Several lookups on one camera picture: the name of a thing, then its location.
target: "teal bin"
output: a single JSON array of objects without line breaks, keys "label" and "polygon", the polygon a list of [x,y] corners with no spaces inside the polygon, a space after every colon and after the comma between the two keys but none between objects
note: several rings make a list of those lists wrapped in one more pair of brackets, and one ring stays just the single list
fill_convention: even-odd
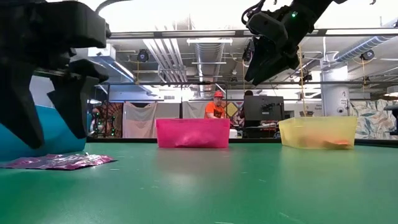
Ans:
[{"label": "teal bin", "polygon": [[0,161],[84,150],[86,139],[77,139],[56,109],[36,106],[36,110],[42,123],[45,144],[39,149],[31,149],[0,124]]}]

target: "curtain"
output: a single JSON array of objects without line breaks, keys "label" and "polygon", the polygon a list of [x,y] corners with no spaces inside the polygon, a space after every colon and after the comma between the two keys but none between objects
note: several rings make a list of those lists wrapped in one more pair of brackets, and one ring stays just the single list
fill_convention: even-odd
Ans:
[{"label": "curtain", "polygon": [[182,118],[204,118],[208,102],[182,102]]},{"label": "curtain", "polygon": [[150,103],[138,108],[124,104],[123,138],[156,138],[156,119],[178,118],[178,103]]}]

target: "orange shirt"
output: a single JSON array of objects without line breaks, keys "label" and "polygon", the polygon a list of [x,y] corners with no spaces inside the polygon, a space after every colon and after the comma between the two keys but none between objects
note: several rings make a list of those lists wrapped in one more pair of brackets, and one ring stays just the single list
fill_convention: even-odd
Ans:
[{"label": "orange shirt", "polygon": [[225,110],[222,106],[216,106],[214,102],[210,102],[207,104],[206,109],[205,109],[205,118],[207,117],[208,113],[214,114],[216,118],[225,118]]}]

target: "translucent bin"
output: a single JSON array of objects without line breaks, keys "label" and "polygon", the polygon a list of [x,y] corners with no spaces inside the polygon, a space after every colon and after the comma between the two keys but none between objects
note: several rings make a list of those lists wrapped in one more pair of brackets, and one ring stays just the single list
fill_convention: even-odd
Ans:
[{"label": "translucent bin", "polygon": [[[77,139],[57,110],[44,106],[36,106],[36,110],[43,127],[45,144],[38,149],[31,149],[0,124],[0,161],[84,150],[86,139]],[[87,120],[91,120],[90,115],[87,115]]]},{"label": "translucent bin", "polygon": [[229,119],[157,119],[159,147],[228,148]]},{"label": "translucent bin", "polygon": [[284,146],[300,149],[353,149],[357,117],[303,117],[279,122]]}]

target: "computer monitor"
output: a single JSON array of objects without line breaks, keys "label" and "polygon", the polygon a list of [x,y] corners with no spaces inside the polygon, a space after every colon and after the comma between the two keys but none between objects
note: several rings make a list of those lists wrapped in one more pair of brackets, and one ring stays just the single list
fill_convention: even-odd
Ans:
[{"label": "computer monitor", "polygon": [[284,98],[282,96],[245,96],[245,121],[281,121],[284,119]]},{"label": "computer monitor", "polygon": [[398,136],[398,105],[390,105],[384,108],[385,111],[391,111],[392,115],[396,118],[396,129],[390,131],[391,136]]}]

